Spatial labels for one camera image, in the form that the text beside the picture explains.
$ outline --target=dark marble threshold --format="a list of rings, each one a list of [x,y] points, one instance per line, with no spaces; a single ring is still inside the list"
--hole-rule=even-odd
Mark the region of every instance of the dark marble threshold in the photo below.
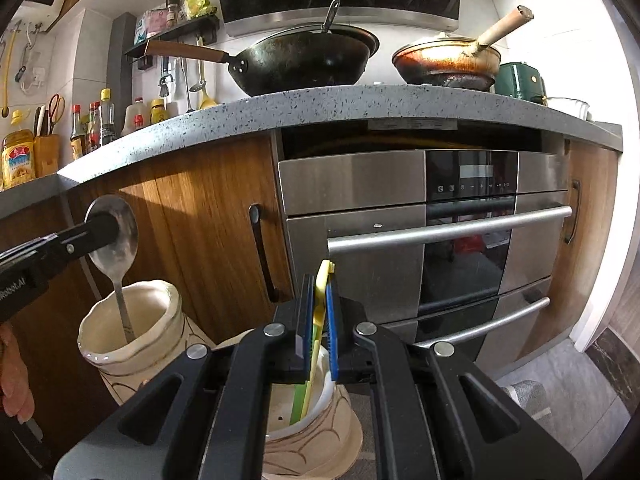
[[[586,353],[633,414],[640,404],[640,362],[609,328]]]

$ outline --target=black shelf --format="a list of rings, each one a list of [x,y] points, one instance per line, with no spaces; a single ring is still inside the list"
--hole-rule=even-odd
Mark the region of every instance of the black shelf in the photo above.
[[[175,25],[175,27],[168,28],[164,32],[160,32],[149,39],[171,41],[188,34],[196,33],[202,36],[202,44],[208,45],[216,42],[218,28],[220,28],[220,20],[213,14],[207,14],[206,16],[200,16],[188,22]],[[125,55],[133,59],[143,57],[145,55],[145,47],[146,40],[132,46],[125,52]]]

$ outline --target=green canister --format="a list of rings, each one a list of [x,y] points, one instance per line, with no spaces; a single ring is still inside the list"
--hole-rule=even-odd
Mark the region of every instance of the green canister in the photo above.
[[[505,63],[495,78],[495,93],[546,105],[545,82],[526,63]]]

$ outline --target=speckled gray countertop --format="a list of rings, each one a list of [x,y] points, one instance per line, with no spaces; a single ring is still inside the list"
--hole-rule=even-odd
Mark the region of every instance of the speckled gray countertop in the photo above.
[[[40,184],[42,179],[38,179],[28,188],[0,193],[0,218],[110,171],[201,142],[284,126],[385,118],[512,124],[622,151],[619,133],[551,108],[488,92],[415,85],[309,88],[192,112],[116,140],[64,167],[57,174],[58,182],[43,180]]]

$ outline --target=human hand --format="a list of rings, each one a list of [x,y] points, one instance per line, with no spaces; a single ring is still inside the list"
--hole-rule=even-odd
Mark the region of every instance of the human hand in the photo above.
[[[14,337],[11,325],[0,324],[0,342],[3,344],[0,356],[0,394],[2,407],[8,416],[17,415],[23,424],[33,416],[33,395],[29,389],[27,367],[20,357],[18,341]]]

